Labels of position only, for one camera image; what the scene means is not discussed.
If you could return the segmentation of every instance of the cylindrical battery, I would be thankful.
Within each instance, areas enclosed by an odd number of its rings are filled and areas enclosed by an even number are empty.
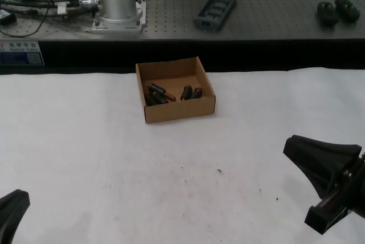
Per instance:
[[[166,89],[165,88],[162,88],[160,86],[158,86],[157,84],[154,84],[154,83],[150,83],[148,85],[148,89],[151,91],[151,92],[157,92],[157,93],[160,93],[160,94],[163,94],[166,92]]]
[[[144,98],[146,99],[146,103],[148,106],[158,105],[157,101],[152,97],[150,93],[145,94]]]
[[[162,87],[158,86],[155,83],[150,83],[148,85],[148,89],[151,92],[156,92],[156,93],[159,93],[159,94],[163,95],[164,97],[168,98],[171,101],[176,101],[176,98],[175,98],[174,95],[171,95],[170,93],[167,93],[165,88],[162,88]]]
[[[167,99],[165,99],[160,93],[156,93],[154,92],[152,94],[153,98],[155,99],[155,101],[157,101],[158,104],[165,104],[165,103],[169,103],[167,101]]]
[[[190,99],[193,92],[192,86],[185,86],[183,93],[181,94],[180,100],[188,100]]]
[[[192,96],[190,99],[198,99],[203,94],[203,89],[201,87],[197,87],[194,89],[194,92],[192,93]]]

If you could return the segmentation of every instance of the cardboard box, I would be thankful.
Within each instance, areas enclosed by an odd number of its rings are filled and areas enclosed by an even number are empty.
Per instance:
[[[144,108],[146,123],[176,120],[185,117],[210,115],[214,113],[216,95],[198,57],[172,62],[136,64],[137,81]],[[147,86],[155,83],[176,97],[176,102],[146,106],[144,94]],[[201,87],[203,94],[199,99],[181,101],[184,87],[190,84]]]

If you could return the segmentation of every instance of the blue label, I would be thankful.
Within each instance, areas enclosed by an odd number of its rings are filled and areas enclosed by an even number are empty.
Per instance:
[[[0,52],[0,66],[43,66],[40,52]]]

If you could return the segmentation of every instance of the white paper surface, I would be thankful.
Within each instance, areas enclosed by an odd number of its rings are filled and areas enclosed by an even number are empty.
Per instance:
[[[365,72],[208,76],[214,115],[151,125],[135,74],[0,76],[0,196],[31,200],[14,243],[363,243],[354,213],[303,223],[320,199],[282,151],[365,145]]]

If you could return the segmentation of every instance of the black plastic tray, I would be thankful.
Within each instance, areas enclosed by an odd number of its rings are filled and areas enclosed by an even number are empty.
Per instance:
[[[236,0],[208,0],[194,19],[195,26],[203,30],[218,30],[235,2]]]

